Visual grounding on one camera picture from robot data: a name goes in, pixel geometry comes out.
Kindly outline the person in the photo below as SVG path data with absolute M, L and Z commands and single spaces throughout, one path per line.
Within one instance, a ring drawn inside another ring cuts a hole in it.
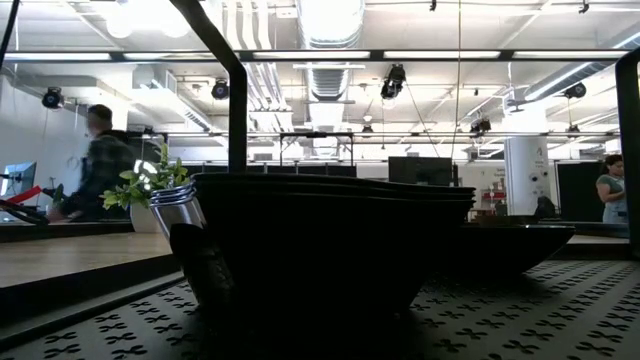
M 103 193 L 124 185 L 126 180 L 120 174 L 132 170 L 136 162 L 126 132 L 114 130 L 112 118 L 112 110 L 105 105 L 88 108 L 87 129 L 92 139 L 82 158 L 79 186 L 49 211 L 46 218 L 50 222 L 97 222 L 129 217 L 119 206 L 103 207 Z
M 602 221 L 607 224 L 627 224 L 623 157 L 620 154 L 609 155 L 603 166 L 603 173 L 595 183 L 598 197 L 604 204 Z

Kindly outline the black chair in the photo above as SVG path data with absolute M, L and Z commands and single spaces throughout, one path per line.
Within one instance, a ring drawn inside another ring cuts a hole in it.
M 540 196 L 537 198 L 537 206 L 534 211 L 534 216 L 537 219 L 550 219 L 556 217 L 556 207 L 547 196 Z

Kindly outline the white round pillar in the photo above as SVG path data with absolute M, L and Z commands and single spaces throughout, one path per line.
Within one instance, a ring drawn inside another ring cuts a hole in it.
M 544 137 L 511 137 L 504 143 L 507 211 L 533 215 L 540 197 L 550 198 L 549 158 Z

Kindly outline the silver slanted air duct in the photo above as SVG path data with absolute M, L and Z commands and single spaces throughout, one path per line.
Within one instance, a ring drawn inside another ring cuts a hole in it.
M 626 37 L 615 45 L 596 50 L 628 50 L 629 53 L 638 47 L 640 47 L 640 31 Z M 543 80 L 530 85 L 524 90 L 522 95 L 517 98 L 517 101 L 519 103 L 536 102 L 557 94 L 614 65 L 618 59 L 597 59 L 593 61 L 558 59 L 561 61 L 570 61 L 572 65 L 567 65 Z

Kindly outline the black perforated metal tray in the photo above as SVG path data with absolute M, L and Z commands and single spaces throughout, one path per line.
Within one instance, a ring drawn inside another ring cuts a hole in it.
M 303 48 L 296 0 L 267 0 L 272 50 Z M 511 137 L 544 137 L 572 145 L 580 134 L 551 126 L 546 118 L 553 95 L 519 103 L 530 85 L 572 62 L 336 62 L 351 70 L 343 121 L 336 132 L 312 128 L 306 70 L 309 63 L 242 62 L 224 35 L 223 2 L 211 0 L 87 1 L 84 8 L 113 40 L 86 46 L 81 34 L 56 23 L 47 6 L 0 2 L 7 25 L 0 43 L 0 69 L 31 88 L 69 92 L 75 75 L 94 75 L 118 89 L 115 111 L 149 115 L 131 96 L 132 72 L 140 64 L 166 66 L 179 94 L 200 110 L 210 132 L 187 131 L 185 123 L 164 122 L 169 159 L 180 158 L 188 177 L 196 173 L 264 173 L 388 179 L 389 157 L 457 160 L 477 136 L 469 118 L 487 101 L 505 96 L 505 113 L 486 140 L 504 150 Z M 359 45 L 341 50 L 596 50 L 634 33 L 640 8 L 616 9 L 601 30 L 588 34 L 587 5 L 535 0 L 365 0 Z M 38 63 L 9 62 L 8 52 L 205 51 L 213 63 Z M 622 69 L 609 83 L 632 170 L 633 232 L 640 231 L 640 105 L 637 63 L 640 47 L 617 60 Z M 274 63 L 293 129 L 268 131 L 252 120 L 246 63 Z M 400 94 L 381 98 L 393 64 L 406 81 Z M 216 79 L 227 79 L 230 96 L 215 100 Z M 36 179 L 55 178 L 79 186 L 84 153 L 76 151 L 72 121 L 63 108 L 47 109 L 37 99 L 0 119 L 0 167 L 35 162 Z M 1 360 L 640 360 L 640 263 L 629 261 L 552 262 L 551 257 L 518 275 L 472 274 L 460 264 L 450 241 L 460 226 L 420 231 L 428 242 L 427 277 L 411 304 L 400 312 L 359 312 L 330 317 L 311 309 L 293 318 L 214 317 L 198 302 L 173 254 L 161 223 L 154 238 L 170 252 L 169 267 L 179 281 L 32 339 L 4 345 Z

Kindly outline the black metal rig frame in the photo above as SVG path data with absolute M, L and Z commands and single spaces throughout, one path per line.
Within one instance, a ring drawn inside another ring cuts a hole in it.
M 159 150 L 168 137 L 162 133 L 115 131 L 114 136 L 134 150 Z

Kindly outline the black rounded square mini plate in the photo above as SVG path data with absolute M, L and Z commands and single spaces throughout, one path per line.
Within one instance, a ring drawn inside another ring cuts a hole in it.
M 423 193 L 453 193 L 453 194 L 470 194 L 475 193 L 474 187 L 451 187 L 438 185 L 418 185 L 406 184 L 388 181 L 379 181 L 373 179 L 363 179 L 347 176 L 326 176 L 314 174 L 264 174 L 264 173 L 196 173 L 188 177 L 191 183 L 201 182 L 276 182 L 276 183 L 305 183 L 305 184 L 323 184 L 323 185 L 345 185 L 356 187 L 379 188 L 391 191 L 407 191 L 407 192 L 423 192 Z
M 576 228 L 573 226 L 566 225 L 554 225 L 554 224 L 498 224 L 498 225 L 483 225 L 479 224 L 476 227 L 481 229 L 520 229 L 520 230 L 531 230 L 531 231 L 547 231 L 547 232 L 575 232 Z

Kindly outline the black partition panel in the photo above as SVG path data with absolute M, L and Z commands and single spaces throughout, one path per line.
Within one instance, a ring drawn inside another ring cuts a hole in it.
M 557 165 L 560 212 L 563 220 L 604 223 L 604 204 L 600 201 L 595 186 L 596 180 L 603 173 L 604 161 Z

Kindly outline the silver ceiling air duct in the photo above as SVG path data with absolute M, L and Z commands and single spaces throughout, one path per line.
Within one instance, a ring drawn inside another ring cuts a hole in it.
M 359 45 L 365 0 L 296 0 L 296 9 L 303 48 L 341 50 Z M 308 115 L 315 131 L 339 130 L 350 75 L 345 63 L 307 65 Z

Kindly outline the grey computer monitor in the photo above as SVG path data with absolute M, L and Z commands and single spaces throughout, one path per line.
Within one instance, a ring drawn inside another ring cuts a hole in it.
M 34 186 L 35 162 L 7 165 L 0 172 L 0 196 L 19 195 Z

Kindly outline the white rectangular air duct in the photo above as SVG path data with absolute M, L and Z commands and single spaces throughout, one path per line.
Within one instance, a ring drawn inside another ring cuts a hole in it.
M 179 94 L 176 76 L 164 65 L 140 64 L 132 72 L 132 100 L 160 122 L 185 123 L 187 131 L 210 132 L 204 114 Z

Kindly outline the large black monitor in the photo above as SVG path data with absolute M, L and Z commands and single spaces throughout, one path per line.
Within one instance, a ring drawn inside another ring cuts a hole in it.
M 451 158 L 443 157 L 389 157 L 390 182 L 449 186 L 453 181 Z

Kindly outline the green plant in white pot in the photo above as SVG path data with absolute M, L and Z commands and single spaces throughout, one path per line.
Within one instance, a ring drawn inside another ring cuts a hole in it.
M 158 162 L 140 161 L 133 170 L 119 174 L 119 183 L 105 190 L 100 198 L 103 208 L 110 211 L 116 207 L 126 210 L 136 232 L 160 233 L 161 227 L 152 212 L 152 196 L 161 191 L 180 191 L 190 182 L 188 170 L 180 158 L 169 159 L 169 147 L 159 147 Z

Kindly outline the white light strip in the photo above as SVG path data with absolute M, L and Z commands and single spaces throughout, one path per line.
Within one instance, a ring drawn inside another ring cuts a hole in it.
M 628 50 L 552 50 L 552 51 L 515 51 L 513 59 L 552 60 L 569 59 L 593 61 L 597 59 L 618 59 L 626 55 Z
M 110 60 L 109 53 L 8 53 L 10 61 L 105 61 Z
M 369 51 L 259 51 L 253 53 L 257 60 L 343 60 L 368 59 Z
M 500 51 L 385 51 L 386 59 L 496 59 Z
M 127 52 L 123 58 L 130 61 L 216 61 L 217 58 L 204 52 Z

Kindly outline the white ceiling pipe bundle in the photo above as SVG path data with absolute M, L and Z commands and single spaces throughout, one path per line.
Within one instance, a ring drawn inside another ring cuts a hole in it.
M 226 11 L 224 35 L 234 50 L 272 50 L 267 0 L 222 0 Z M 268 131 L 293 129 L 292 109 L 282 90 L 274 63 L 246 63 L 250 115 Z

